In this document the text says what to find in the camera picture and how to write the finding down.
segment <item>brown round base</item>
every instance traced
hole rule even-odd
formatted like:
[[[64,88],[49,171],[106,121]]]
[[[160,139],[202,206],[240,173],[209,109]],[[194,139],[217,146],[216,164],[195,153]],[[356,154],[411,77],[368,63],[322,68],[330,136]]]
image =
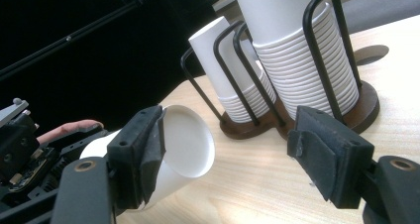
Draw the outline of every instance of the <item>brown round base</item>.
[[[270,128],[275,127],[280,136],[284,140],[287,140],[287,133],[294,128],[294,120],[290,118],[278,97],[274,105],[284,121],[282,126],[280,126],[280,122],[277,121],[270,111],[259,118],[260,123],[257,125],[253,122],[236,123],[225,112],[223,114],[225,122],[220,123],[220,128],[227,137],[243,140],[258,136]],[[373,123],[379,113],[379,107],[376,90],[367,82],[362,81],[362,87],[359,88],[359,100],[353,109],[343,116],[343,119],[350,129],[361,133]]]

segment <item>table surface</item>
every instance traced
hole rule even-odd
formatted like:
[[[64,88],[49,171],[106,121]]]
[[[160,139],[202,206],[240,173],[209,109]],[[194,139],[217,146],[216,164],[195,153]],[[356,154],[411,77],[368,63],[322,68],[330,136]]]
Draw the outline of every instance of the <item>table surface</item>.
[[[373,159],[400,156],[420,163],[420,16],[351,35],[355,51],[387,46],[382,59],[359,66],[371,84],[380,112],[361,136],[375,145]],[[198,83],[213,104],[223,107],[206,76]],[[214,165],[201,178],[144,212],[124,213],[119,223],[363,223],[359,209],[339,210],[325,201],[309,176],[286,154],[276,130],[247,140],[226,137],[219,121],[189,81],[161,103],[197,112],[215,140]]]

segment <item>human hand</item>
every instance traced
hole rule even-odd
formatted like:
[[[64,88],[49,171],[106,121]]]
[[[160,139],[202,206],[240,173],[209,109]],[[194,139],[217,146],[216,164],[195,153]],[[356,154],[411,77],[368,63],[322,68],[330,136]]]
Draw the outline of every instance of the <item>human hand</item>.
[[[88,128],[91,127],[95,124],[98,124],[99,126],[101,126],[102,128],[104,127],[104,125],[98,121],[95,120],[90,120],[90,119],[86,119],[86,120],[81,120],[81,121],[77,121],[77,122],[71,122],[71,123],[65,123],[39,137],[37,137],[37,140],[40,144],[43,143],[47,143],[50,142],[56,138],[59,138],[63,135],[69,134],[71,132],[77,131],[78,129],[82,129],[82,128]]]

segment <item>finger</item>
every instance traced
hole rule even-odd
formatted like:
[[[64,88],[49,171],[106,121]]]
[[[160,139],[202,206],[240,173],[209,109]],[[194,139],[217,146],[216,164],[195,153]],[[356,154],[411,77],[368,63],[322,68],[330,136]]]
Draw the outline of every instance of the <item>finger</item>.
[[[89,128],[95,124],[98,124],[101,127],[104,127],[102,123],[95,121],[95,120],[81,120],[81,121],[77,121],[77,122],[72,122],[72,123],[66,123],[63,124],[39,137],[37,137],[38,142],[40,144],[46,143],[46,142],[50,142],[56,138],[59,138],[61,136],[64,136],[66,134],[69,134],[71,132],[77,131],[79,129],[83,129],[83,128]]]

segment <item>wooden table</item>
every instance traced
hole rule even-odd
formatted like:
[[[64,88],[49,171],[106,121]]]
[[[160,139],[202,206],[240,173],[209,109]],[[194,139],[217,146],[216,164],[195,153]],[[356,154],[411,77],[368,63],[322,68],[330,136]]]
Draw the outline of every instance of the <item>wooden table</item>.
[[[389,53],[359,67],[378,93],[380,112],[362,137],[375,145],[374,159],[395,155],[420,163],[420,16],[351,35],[354,50],[383,45]],[[223,112],[206,76],[197,79]],[[324,201],[298,162],[286,154],[276,130],[247,140],[227,138],[189,81],[161,103],[180,104],[208,124],[216,144],[213,167],[172,196],[119,223],[363,223],[357,210]]]

